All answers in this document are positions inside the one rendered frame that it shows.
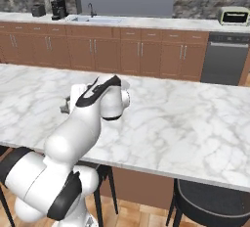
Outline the black round stool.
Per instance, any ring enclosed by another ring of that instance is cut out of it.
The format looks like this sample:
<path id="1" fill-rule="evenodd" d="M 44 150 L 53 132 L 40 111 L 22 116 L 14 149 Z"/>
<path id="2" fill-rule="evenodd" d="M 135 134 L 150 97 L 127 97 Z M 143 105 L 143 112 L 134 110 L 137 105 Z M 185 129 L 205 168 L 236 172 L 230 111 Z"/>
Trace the black round stool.
<path id="1" fill-rule="evenodd" d="M 5 155 L 7 154 L 8 149 L 9 149 L 8 147 L 0 146 L 0 160 L 2 160 L 5 157 Z M 5 196 L 4 196 L 4 193 L 2 191 L 1 186 L 0 186 L 0 201 L 2 203 L 2 206 L 4 207 L 5 213 L 6 213 L 7 217 L 8 217 L 8 219 L 9 219 L 11 227 L 16 227 L 15 222 L 14 222 L 13 217 L 12 217 L 12 214 L 11 214 L 11 212 L 9 210 L 9 207 L 8 207 L 8 204 L 6 202 L 6 199 L 5 199 Z"/>
<path id="2" fill-rule="evenodd" d="M 173 209 L 173 227 L 183 215 L 205 227 L 242 227 L 250 219 L 250 193 L 175 178 L 166 225 Z"/>
<path id="3" fill-rule="evenodd" d="M 110 186 L 110 191 L 111 191 L 112 198 L 113 198 L 115 212 L 118 212 L 112 167 L 109 165 L 92 163 L 92 162 L 87 162 L 87 161 L 83 161 L 83 160 L 80 160 L 77 163 L 77 165 L 80 165 L 80 166 L 85 165 L 85 166 L 92 167 L 92 168 L 96 169 L 98 174 L 99 174 L 99 186 L 98 186 L 97 190 L 94 192 L 94 199 L 95 199 L 99 227 L 104 227 L 100 188 L 101 188 L 102 183 L 105 181 L 106 178 L 109 179 L 109 186 Z"/>

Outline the black tap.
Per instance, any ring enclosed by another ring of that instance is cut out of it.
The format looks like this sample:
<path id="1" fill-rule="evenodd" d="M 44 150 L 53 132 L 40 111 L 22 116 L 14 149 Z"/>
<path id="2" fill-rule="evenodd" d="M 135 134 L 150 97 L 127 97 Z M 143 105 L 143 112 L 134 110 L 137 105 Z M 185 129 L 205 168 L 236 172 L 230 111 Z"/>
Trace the black tap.
<path id="1" fill-rule="evenodd" d="M 92 3 L 88 4 L 88 8 L 90 9 L 91 18 L 95 17 L 97 15 L 97 13 L 94 12 Z"/>

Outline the brown base cupboard run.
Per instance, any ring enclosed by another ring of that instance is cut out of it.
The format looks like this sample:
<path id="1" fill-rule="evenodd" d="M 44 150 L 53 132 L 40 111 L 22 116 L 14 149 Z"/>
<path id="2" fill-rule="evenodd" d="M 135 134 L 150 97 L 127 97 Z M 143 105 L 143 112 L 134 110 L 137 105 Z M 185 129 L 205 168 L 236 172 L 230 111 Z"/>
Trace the brown base cupboard run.
<path id="1" fill-rule="evenodd" d="M 198 81 L 208 33 L 0 22 L 0 63 Z"/>

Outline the grey dishwasher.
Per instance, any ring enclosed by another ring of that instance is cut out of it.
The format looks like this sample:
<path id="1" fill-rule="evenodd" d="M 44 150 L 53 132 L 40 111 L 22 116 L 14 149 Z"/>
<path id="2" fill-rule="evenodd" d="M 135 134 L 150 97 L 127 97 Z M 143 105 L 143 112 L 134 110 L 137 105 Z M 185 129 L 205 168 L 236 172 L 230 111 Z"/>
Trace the grey dishwasher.
<path id="1" fill-rule="evenodd" d="M 249 45 L 249 33 L 210 32 L 200 81 L 237 86 Z"/>

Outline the brown counter base panel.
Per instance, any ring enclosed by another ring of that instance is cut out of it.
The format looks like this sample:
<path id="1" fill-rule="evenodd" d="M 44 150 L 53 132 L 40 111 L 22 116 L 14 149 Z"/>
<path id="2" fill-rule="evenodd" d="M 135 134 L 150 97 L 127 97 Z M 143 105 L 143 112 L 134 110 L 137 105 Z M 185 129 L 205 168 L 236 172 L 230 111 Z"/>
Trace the brown counter base panel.
<path id="1" fill-rule="evenodd" d="M 114 167 L 112 172 L 118 200 L 169 208 L 173 194 L 173 178 L 118 167 Z"/>

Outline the pale green toaster oven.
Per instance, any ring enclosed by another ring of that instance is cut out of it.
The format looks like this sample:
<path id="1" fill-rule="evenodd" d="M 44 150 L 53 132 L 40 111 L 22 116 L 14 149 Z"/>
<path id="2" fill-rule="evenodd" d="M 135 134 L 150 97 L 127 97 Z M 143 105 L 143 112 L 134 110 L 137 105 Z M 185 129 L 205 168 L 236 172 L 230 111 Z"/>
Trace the pale green toaster oven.
<path id="1" fill-rule="evenodd" d="M 221 7 L 217 19 L 221 25 L 247 25 L 250 20 L 250 10 L 237 6 Z"/>

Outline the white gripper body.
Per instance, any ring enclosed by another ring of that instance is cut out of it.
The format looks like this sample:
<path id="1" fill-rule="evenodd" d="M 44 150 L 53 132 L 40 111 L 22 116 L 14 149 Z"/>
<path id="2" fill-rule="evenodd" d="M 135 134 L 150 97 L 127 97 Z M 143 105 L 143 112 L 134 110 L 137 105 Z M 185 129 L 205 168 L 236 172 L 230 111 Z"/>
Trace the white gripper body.
<path id="1" fill-rule="evenodd" d="M 73 84 L 70 90 L 70 106 L 75 107 L 78 98 L 85 92 L 87 86 L 85 84 Z"/>

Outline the black coffee machine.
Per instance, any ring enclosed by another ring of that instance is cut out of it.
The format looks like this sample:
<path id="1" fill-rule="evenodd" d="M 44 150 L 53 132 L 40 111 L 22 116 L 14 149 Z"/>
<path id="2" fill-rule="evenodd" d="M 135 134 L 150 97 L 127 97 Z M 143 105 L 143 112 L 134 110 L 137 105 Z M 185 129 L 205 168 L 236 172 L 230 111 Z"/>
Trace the black coffee machine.
<path id="1" fill-rule="evenodd" d="M 52 15 L 53 21 L 61 20 L 68 16 L 65 0 L 54 0 L 51 2 L 51 6 L 53 12 Z"/>

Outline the white sink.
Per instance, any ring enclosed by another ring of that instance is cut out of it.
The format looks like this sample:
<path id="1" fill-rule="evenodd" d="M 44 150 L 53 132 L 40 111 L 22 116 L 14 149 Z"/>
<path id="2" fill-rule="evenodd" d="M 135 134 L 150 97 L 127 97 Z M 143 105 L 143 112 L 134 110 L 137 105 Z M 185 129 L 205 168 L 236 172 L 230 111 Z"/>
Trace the white sink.
<path id="1" fill-rule="evenodd" d="M 67 19 L 67 22 L 71 23 L 107 23 L 107 24 L 114 24 L 114 23 L 121 23 L 123 19 L 120 18 L 110 18 L 110 17 L 89 17 L 89 16 L 75 16 L 73 18 Z"/>

